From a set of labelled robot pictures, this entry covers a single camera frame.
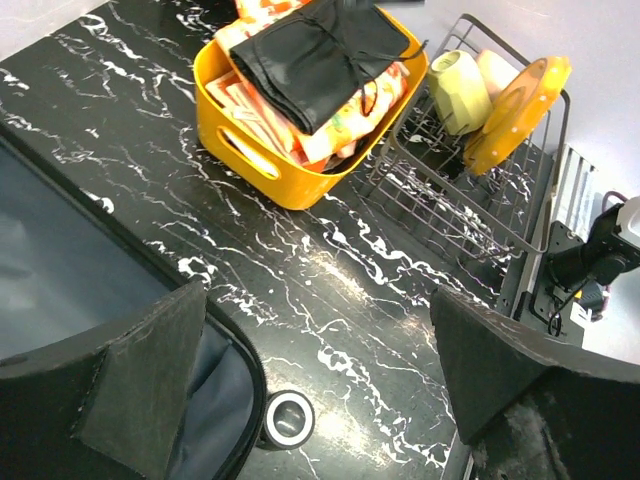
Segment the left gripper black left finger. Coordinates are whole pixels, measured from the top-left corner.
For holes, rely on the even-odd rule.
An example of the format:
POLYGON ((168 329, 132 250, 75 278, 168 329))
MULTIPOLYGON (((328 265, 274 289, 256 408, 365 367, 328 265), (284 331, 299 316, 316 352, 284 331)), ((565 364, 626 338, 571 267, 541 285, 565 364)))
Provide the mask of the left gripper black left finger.
POLYGON ((162 479, 205 320, 201 283, 1 362, 4 479, 162 479))

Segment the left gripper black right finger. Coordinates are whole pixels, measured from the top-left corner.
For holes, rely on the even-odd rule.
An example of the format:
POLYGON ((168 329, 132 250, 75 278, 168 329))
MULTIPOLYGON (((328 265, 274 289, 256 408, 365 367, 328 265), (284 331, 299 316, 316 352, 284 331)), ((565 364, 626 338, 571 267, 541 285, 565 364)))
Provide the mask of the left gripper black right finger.
POLYGON ((636 479, 639 368, 535 331, 448 287, 430 318, 481 479, 636 479))

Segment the yellow Pikachu suitcase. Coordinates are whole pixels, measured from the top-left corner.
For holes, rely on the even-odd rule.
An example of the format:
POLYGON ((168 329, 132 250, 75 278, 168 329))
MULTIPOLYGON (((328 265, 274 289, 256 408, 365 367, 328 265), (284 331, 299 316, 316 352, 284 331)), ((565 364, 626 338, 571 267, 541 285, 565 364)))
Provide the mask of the yellow Pikachu suitcase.
POLYGON ((2 128, 3 478, 234 479, 315 420, 201 282, 2 128))

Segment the yellow plastic basket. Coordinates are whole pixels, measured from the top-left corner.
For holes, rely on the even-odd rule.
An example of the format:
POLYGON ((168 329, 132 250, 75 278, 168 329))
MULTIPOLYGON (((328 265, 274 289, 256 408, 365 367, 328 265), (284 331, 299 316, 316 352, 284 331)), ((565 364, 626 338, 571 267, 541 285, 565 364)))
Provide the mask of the yellow plastic basket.
POLYGON ((224 28, 195 58, 193 73, 199 140, 209 153, 288 210, 305 210, 313 206, 366 159, 408 105, 428 70, 428 57, 424 53, 402 62, 409 70, 404 96, 370 134, 357 142, 353 155, 345 159, 333 157, 326 170, 315 173, 271 151, 242 124, 227 116, 223 107, 206 91, 208 82, 228 72, 238 73, 228 55, 227 45, 231 37, 230 30, 224 28))

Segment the floral orange pouch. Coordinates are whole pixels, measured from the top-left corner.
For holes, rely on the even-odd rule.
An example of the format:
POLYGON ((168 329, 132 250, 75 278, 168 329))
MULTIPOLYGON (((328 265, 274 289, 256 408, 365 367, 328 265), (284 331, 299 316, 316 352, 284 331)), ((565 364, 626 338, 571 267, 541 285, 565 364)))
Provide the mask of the floral orange pouch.
POLYGON ((376 79, 367 82, 363 91, 354 93, 316 133, 309 135, 299 131, 291 121, 277 112, 250 80, 235 73, 247 88, 251 88, 292 128, 310 162, 328 158, 324 170, 333 157, 345 159, 354 154, 357 142, 370 134, 391 107, 404 96, 409 76, 409 70, 402 62, 391 63, 376 79))

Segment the orange printed cloth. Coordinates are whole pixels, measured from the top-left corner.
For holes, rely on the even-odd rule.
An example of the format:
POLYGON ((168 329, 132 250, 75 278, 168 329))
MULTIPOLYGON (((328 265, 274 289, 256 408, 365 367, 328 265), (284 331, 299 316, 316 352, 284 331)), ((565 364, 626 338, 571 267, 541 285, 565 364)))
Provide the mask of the orange printed cloth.
POLYGON ((208 82, 205 89, 227 116, 242 124, 271 151, 309 171, 324 171, 328 158, 310 162, 292 128, 247 88, 235 72, 208 82))

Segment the black drawstring pouch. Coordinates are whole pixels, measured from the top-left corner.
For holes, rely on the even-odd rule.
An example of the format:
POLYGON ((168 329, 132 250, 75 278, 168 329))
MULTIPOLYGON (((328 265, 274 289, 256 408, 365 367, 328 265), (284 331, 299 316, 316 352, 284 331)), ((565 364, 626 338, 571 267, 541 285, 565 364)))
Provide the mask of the black drawstring pouch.
POLYGON ((315 134, 392 63, 419 56, 372 1, 311 1, 230 49, 239 72, 301 133, 315 134))

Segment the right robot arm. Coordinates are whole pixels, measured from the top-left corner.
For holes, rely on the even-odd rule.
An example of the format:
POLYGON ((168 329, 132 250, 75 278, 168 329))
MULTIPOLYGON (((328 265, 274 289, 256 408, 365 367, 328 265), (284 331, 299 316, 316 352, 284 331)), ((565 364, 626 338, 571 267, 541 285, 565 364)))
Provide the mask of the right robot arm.
POLYGON ((618 203, 594 221, 587 241, 549 256, 546 270, 566 291, 589 281, 602 286, 639 267, 639 197, 618 203))

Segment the black marble pattern mat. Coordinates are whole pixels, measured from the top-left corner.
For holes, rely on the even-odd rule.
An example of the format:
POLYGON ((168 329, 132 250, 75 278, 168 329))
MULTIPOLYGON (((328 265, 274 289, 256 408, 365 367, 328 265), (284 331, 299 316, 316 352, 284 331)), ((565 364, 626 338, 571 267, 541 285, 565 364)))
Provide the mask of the black marble pattern mat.
POLYGON ((184 276, 303 392, 311 439, 246 479, 439 479, 455 423, 429 319, 438 285, 494 305, 507 264, 430 250, 390 216, 367 158, 287 211, 198 140, 193 60, 230 1, 113 1, 1 63, 1 118, 184 276))

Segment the yellow ceramic dish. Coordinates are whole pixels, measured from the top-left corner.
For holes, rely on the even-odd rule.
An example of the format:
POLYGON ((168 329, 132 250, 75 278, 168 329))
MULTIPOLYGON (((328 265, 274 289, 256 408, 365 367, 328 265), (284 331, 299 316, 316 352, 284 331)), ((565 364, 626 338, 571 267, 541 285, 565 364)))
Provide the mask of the yellow ceramic dish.
POLYGON ((566 56, 537 59, 500 93, 482 129, 471 135, 463 160, 475 176, 504 162, 535 130, 559 98, 572 66, 566 56))

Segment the pale green cup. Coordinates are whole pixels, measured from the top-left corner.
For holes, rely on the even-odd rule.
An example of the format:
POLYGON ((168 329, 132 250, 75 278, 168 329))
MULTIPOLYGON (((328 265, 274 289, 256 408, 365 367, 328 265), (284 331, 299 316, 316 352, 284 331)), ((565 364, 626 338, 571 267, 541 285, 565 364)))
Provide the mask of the pale green cup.
POLYGON ((493 111, 474 58, 452 50, 435 58, 427 73, 428 89, 445 131, 452 136, 481 128, 493 111))

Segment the pink white cup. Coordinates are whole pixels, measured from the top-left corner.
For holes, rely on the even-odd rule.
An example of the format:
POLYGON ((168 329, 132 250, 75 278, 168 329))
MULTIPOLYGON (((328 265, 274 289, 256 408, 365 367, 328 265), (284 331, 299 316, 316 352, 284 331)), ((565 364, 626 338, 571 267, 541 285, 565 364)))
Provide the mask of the pink white cup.
POLYGON ((519 70, 491 50, 482 50, 476 56, 475 61, 492 102, 520 73, 519 70))

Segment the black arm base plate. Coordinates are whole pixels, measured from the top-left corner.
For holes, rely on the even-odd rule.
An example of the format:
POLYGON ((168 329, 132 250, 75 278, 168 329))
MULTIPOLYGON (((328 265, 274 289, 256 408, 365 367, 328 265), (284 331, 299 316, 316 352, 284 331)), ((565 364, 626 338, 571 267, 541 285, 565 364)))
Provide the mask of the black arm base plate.
POLYGON ((586 328, 602 317, 609 289, 591 280, 581 290, 554 284, 547 274, 546 261, 552 253, 579 246, 583 240, 566 225, 550 225, 548 250, 531 260, 523 255, 513 260, 504 278, 496 310, 542 332, 580 347, 586 328))

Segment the aluminium frame rail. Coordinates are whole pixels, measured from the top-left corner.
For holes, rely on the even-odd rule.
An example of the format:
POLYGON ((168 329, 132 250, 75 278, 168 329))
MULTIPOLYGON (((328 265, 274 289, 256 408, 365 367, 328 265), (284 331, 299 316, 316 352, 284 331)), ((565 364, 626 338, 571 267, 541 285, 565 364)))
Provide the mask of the aluminium frame rail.
POLYGON ((586 241, 591 226, 596 169, 565 144, 557 156, 559 177, 552 194, 551 220, 559 221, 586 241))

